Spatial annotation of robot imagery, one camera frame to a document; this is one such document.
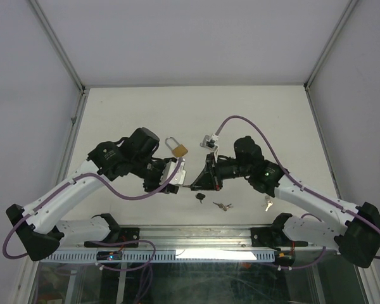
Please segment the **long-shackle brass padlock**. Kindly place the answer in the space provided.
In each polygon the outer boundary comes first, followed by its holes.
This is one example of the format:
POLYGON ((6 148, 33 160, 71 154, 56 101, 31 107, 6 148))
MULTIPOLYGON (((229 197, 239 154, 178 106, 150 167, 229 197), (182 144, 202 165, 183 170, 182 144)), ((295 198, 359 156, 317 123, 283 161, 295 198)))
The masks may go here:
POLYGON ((174 137, 167 137, 165 139, 165 145, 176 158, 182 158, 188 154, 188 149, 174 137))

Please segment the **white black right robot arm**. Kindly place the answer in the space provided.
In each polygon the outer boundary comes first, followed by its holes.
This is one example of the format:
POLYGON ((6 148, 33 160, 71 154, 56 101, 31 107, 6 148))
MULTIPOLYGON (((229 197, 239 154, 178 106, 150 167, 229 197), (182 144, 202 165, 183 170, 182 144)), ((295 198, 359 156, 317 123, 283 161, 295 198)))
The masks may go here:
POLYGON ((315 216, 281 213, 273 223, 251 230, 260 246, 279 250, 308 243, 338 251, 357 267, 367 268, 380 249, 380 213, 370 204, 331 199, 305 187, 288 171, 266 160, 250 136, 237 139, 233 158, 209 153, 205 166, 189 186, 192 191, 219 191, 227 179, 244 178, 256 191, 292 203, 315 216))

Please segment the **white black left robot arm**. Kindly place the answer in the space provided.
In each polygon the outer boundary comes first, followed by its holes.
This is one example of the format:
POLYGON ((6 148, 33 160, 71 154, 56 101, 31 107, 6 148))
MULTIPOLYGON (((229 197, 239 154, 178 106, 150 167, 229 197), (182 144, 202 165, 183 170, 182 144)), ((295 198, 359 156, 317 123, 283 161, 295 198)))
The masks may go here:
POLYGON ((125 201, 177 193, 186 176, 185 161, 155 158, 159 143, 159 137, 145 127, 118 141, 101 142, 78 169, 48 193, 25 206, 11 205, 6 214, 13 228, 4 240, 3 255, 10 260, 18 258, 7 251, 14 234, 25 248, 23 256, 34 262, 49 257, 62 246, 119 246, 123 232, 111 214, 102 213, 86 220, 63 217, 101 187, 125 201), (144 194, 127 196, 112 186, 114 180, 128 175, 142 180, 144 194))

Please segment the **black-headed key bunch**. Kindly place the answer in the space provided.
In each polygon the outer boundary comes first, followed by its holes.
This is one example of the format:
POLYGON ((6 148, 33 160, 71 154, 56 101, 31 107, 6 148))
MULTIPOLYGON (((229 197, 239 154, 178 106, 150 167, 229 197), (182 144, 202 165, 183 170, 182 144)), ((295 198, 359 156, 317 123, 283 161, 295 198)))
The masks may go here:
POLYGON ((195 192, 195 190, 190 186, 190 185, 185 185, 185 186, 182 186, 181 189, 188 189, 192 192, 195 193, 194 197, 200 202, 200 203, 203 203, 203 200, 205 199, 205 195, 201 192, 195 192))

